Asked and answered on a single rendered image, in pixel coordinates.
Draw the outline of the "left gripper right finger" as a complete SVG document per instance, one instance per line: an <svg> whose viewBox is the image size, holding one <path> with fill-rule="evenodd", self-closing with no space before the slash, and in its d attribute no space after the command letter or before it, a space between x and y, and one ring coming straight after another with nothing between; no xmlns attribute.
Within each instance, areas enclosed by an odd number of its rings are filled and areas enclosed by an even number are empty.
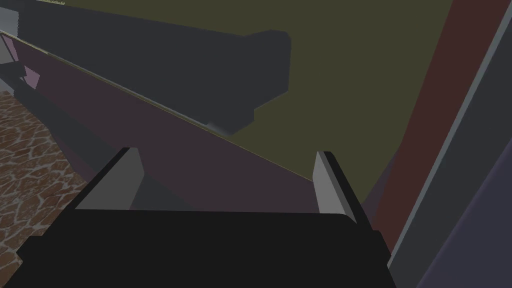
<svg viewBox="0 0 512 288"><path fill-rule="evenodd" d="M342 214L366 230L372 226L331 151L316 153L312 182L321 214Z"/></svg>

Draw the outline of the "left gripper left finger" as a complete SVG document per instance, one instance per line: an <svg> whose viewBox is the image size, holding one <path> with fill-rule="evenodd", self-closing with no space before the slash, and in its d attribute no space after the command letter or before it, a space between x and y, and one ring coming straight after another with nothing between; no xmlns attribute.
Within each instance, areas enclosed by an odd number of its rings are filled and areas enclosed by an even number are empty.
<svg viewBox="0 0 512 288"><path fill-rule="evenodd" d="M144 179L139 149L122 148L80 192L74 205L80 210L129 210Z"/></svg>

